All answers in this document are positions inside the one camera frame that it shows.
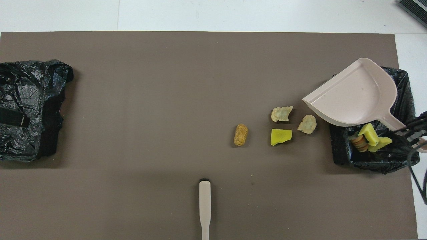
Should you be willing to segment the yellow sponge piece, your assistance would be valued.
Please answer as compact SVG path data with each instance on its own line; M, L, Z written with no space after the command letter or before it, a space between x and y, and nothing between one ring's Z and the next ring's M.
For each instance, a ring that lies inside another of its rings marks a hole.
M388 137L381 137L381 138L379 138L379 142L378 142L378 144L376 145L376 146L371 146L371 145L368 145L368 151L369 152L377 152L378 150L380 150L381 148L383 148L383 147L385 147L385 146L387 146L387 145L389 145L390 143L392 143L393 141L392 141L392 139L391 138L388 138Z
M272 129L270 145L275 146L279 143L285 143L292 139L292 130L290 129Z
M366 140L368 141L369 146L377 146L380 141L372 123L365 124L362 129L360 129L357 135L363 135L364 138L366 138Z

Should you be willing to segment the tan sponge chunk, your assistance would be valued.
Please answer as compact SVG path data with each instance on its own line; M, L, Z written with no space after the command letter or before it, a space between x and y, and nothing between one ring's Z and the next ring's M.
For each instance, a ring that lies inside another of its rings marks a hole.
M349 142L359 152L366 152L368 150L368 142L364 135L354 134L348 137Z

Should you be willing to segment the beige plastic dustpan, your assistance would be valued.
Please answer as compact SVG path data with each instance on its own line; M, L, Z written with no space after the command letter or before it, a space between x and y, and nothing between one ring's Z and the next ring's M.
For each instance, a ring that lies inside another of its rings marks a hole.
M360 58L302 100L336 126L380 121L389 130L398 131L406 126L391 114L396 98L393 79L371 59Z

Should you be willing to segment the beige hand brush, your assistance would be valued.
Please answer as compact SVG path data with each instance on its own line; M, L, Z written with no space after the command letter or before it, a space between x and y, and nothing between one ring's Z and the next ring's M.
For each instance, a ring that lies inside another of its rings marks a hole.
M199 182L199 220L201 224L201 239L209 240L209 225L211 221L211 184L208 179Z

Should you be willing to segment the bin with black bag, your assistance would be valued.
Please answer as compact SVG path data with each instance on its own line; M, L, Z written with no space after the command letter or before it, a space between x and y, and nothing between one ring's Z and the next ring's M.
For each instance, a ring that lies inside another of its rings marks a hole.
M397 98L390 112L402 123L409 124L415 119L409 75L405 70L392 67L383 67L383 70L393 79L397 88ZM412 150L407 140L393 134L379 121L372 121L372 125L379 137L388 137L392 142L376 152L359 152L348 140L348 137L360 131L361 125L340 127L330 124L334 163L382 174L393 173L406 167L407 155Z
M60 114L73 68L58 61L0 63L0 108L30 118L28 128L0 124L0 161L32 162L55 154Z

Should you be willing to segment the pale crumpled chip piece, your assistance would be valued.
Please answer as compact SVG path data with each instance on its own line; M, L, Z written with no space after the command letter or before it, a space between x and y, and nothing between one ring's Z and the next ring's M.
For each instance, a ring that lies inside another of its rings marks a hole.
M273 122L289 121L289 115L293 108L293 105L273 108L271 112L271 120Z
M312 134L317 127L316 118L313 115L306 115L300 122L297 130L305 134Z

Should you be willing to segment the dark ridged object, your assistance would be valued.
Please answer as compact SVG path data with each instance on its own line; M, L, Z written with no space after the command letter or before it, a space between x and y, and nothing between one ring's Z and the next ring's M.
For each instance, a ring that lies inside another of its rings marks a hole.
M427 28L427 0L398 0L398 6Z

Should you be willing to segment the brown peanut-shaped piece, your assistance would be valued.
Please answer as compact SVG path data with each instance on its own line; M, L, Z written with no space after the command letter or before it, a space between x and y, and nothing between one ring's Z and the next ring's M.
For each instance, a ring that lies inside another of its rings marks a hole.
M233 143L235 146L243 146L247 141L249 128L245 124L238 124L235 129Z

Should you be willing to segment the brown table mat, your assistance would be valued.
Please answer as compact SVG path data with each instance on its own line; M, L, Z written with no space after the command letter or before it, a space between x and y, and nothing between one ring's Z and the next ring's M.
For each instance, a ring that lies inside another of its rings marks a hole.
M3 32L0 63L57 59L74 80L55 155L0 162L0 240L200 240L202 178L211 240L417 238L408 170L337 166L327 122L297 130L302 98L363 57L398 68L395 36Z

